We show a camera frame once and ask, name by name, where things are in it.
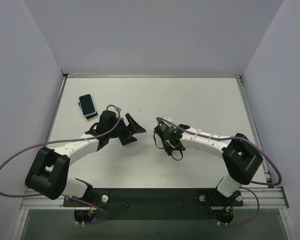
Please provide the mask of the light blue cased phone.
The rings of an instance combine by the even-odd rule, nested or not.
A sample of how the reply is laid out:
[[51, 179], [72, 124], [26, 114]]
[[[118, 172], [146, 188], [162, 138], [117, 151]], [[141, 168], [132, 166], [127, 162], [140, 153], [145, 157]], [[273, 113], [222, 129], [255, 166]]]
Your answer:
[[89, 117], [97, 113], [91, 94], [81, 95], [78, 99], [84, 117]]

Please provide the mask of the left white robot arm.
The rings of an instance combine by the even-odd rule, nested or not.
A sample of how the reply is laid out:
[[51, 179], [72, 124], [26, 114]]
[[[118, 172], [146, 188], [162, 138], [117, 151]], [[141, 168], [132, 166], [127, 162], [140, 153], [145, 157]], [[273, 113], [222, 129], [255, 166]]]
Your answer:
[[91, 203], [92, 185], [69, 176], [69, 168], [83, 157], [101, 150], [110, 139], [119, 139], [122, 146], [137, 141], [135, 134], [146, 133], [129, 113], [124, 119], [110, 110], [105, 110], [77, 141], [71, 141], [54, 149], [42, 147], [37, 152], [25, 178], [26, 187], [55, 200], [60, 196], [74, 197], [82, 206]]

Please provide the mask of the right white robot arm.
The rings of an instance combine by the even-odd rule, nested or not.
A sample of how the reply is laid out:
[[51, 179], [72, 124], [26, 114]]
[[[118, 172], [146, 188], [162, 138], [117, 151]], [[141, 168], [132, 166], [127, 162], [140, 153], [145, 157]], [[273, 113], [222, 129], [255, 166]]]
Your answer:
[[154, 133], [160, 138], [167, 155], [173, 151], [180, 154], [187, 149], [202, 151], [224, 160], [227, 174], [220, 180], [216, 190], [229, 198], [242, 185], [249, 185], [263, 162], [263, 157], [253, 146], [245, 142], [246, 136], [228, 140], [226, 136], [215, 136], [188, 125], [177, 127], [164, 122], [158, 123]]

